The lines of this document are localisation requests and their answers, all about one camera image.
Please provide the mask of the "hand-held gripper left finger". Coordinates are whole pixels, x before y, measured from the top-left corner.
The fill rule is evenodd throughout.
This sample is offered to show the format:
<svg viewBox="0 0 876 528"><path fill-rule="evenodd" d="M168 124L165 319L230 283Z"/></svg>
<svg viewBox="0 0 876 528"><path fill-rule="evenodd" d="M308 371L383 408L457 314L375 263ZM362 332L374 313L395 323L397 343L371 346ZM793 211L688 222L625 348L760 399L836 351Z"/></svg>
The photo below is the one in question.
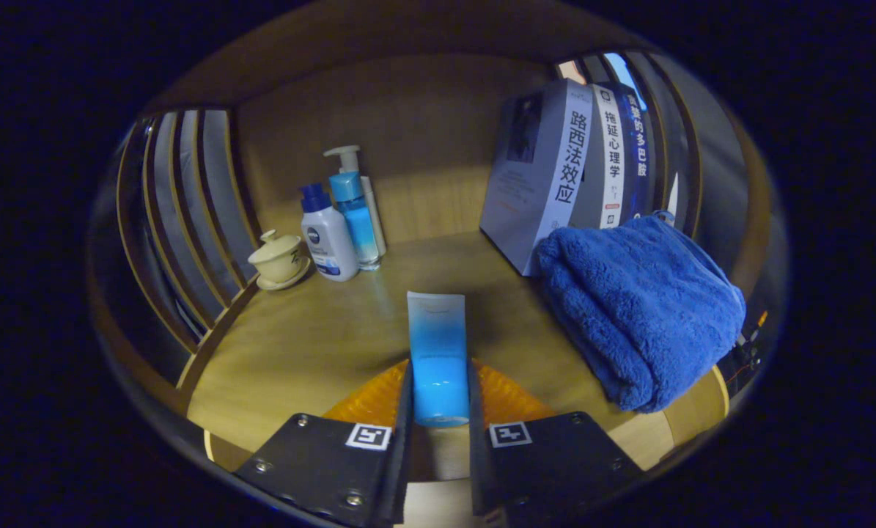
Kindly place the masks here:
<svg viewBox="0 0 876 528"><path fill-rule="evenodd" d="M312 527L403 524L414 404L404 367L388 427L297 412L235 476Z"/></svg>

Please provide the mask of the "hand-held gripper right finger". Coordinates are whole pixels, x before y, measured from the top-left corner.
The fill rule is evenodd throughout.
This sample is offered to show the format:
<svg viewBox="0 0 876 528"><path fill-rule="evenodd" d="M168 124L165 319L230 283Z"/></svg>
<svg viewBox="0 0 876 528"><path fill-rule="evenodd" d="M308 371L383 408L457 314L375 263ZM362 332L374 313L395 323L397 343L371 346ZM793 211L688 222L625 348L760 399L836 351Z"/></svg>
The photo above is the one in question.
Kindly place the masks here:
<svg viewBox="0 0 876 528"><path fill-rule="evenodd" d="M645 472L582 411L552 414L511 378L472 361L472 508L482 519L582 519Z"/></svg>

